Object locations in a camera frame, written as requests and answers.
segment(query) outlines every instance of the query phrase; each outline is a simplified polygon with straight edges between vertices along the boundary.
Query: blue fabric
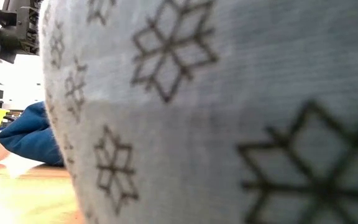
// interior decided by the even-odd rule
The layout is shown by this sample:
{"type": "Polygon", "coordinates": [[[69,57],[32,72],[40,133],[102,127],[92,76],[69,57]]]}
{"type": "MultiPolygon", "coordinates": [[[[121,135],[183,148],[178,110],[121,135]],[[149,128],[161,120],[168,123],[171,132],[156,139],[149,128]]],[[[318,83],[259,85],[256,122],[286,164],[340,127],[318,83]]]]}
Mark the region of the blue fabric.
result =
{"type": "Polygon", "coordinates": [[[0,143],[19,156],[54,166],[63,165],[43,102],[27,107],[20,118],[3,129],[0,143]]]}

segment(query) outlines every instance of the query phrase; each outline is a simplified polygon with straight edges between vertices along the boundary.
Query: blue jacket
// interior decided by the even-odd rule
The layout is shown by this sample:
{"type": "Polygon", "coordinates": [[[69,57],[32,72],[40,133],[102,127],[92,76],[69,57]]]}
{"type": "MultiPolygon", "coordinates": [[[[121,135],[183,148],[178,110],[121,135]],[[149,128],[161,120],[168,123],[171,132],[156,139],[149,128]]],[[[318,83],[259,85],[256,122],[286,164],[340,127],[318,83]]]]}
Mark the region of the blue jacket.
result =
{"type": "Polygon", "coordinates": [[[63,165],[43,102],[27,107],[20,118],[3,129],[0,143],[19,156],[53,166],[63,165]]]}

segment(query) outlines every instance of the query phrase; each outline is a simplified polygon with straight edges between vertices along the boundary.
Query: white wall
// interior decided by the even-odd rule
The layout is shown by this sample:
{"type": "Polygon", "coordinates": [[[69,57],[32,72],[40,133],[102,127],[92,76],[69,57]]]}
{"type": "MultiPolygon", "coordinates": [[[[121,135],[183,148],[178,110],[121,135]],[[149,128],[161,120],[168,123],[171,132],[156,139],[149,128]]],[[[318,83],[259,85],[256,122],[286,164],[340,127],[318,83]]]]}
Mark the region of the white wall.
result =
{"type": "Polygon", "coordinates": [[[15,64],[0,63],[0,89],[4,90],[4,107],[23,110],[44,100],[44,76],[38,56],[17,55],[15,64]]]}

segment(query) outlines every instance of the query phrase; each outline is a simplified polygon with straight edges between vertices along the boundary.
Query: black machine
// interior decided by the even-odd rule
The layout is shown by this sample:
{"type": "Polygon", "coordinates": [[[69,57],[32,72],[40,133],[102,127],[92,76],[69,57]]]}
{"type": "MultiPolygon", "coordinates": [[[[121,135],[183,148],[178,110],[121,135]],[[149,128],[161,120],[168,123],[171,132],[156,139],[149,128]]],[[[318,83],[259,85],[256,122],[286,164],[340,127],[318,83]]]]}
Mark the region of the black machine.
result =
{"type": "Polygon", "coordinates": [[[5,0],[0,9],[0,59],[14,63],[17,54],[38,55],[38,17],[42,0],[5,0]]]}

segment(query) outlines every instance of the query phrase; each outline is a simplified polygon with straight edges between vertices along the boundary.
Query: wooden table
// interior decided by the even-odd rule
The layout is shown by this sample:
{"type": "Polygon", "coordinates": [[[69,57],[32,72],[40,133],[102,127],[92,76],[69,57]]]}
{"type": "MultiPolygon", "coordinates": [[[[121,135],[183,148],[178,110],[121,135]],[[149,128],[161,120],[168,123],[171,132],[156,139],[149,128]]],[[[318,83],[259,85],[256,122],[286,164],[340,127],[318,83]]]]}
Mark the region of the wooden table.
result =
{"type": "Polygon", "coordinates": [[[0,224],[83,223],[68,172],[10,154],[0,161],[0,224]]]}

